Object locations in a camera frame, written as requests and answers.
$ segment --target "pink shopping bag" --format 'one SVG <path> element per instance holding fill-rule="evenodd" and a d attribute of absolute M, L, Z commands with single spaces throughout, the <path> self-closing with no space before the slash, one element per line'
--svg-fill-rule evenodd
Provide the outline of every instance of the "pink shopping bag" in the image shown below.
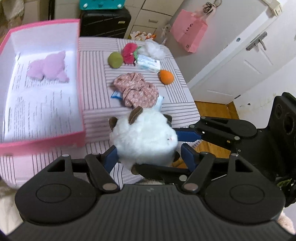
<path fill-rule="evenodd" d="M 205 14 L 203 11 L 198 10 L 195 12 L 189 12 L 182 9 L 177 16 L 170 33 L 187 52 L 196 52 L 202 37 L 207 30 L 207 21 L 216 12 L 216 7 L 212 4 L 211 6 L 212 9 L 209 14 Z"/>

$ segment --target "orange toy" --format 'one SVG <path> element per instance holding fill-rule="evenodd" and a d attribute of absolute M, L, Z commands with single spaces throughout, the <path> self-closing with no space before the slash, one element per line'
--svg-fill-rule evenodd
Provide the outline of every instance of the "orange toy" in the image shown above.
<path fill-rule="evenodd" d="M 159 77 L 160 81 L 165 85 L 169 85 L 174 81 L 173 74 L 167 70 L 161 70 L 159 72 Z"/>

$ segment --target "drawer handle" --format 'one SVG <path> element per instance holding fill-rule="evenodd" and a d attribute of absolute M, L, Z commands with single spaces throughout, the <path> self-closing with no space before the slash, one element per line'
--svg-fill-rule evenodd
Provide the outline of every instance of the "drawer handle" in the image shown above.
<path fill-rule="evenodd" d="M 151 20 L 151 19 L 149 19 L 148 22 L 149 23 L 158 23 L 158 20 Z"/>

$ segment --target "black suitcase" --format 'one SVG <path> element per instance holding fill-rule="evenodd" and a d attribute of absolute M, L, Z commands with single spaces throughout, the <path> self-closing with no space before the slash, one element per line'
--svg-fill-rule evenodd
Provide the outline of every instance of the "black suitcase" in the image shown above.
<path fill-rule="evenodd" d="M 82 10 L 80 20 L 82 37 L 123 39 L 131 21 L 131 15 L 125 7 L 116 10 Z"/>

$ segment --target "pink plush toy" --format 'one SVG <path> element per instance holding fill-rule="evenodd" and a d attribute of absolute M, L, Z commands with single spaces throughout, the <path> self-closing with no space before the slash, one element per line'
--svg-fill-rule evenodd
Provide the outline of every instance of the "pink plush toy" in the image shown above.
<path fill-rule="evenodd" d="M 121 55 L 123 57 L 123 61 L 126 64 L 133 64 L 135 62 L 135 57 L 133 53 L 135 52 L 137 47 L 138 46 L 135 43 L 128 43 L 126 44 L 126 46 L 124 46 Z"/>
<path fill-rule="evenodd" d="M 66 52 L 62 51 L 48 55 L 45 59 L 38 59 L 29 64 L 27 76 L 42 80 L 44 77 L 47 79 L 58 79 L 60 82 L 69 82 L 69 78 L 65 73 L 64 58 Z"/>

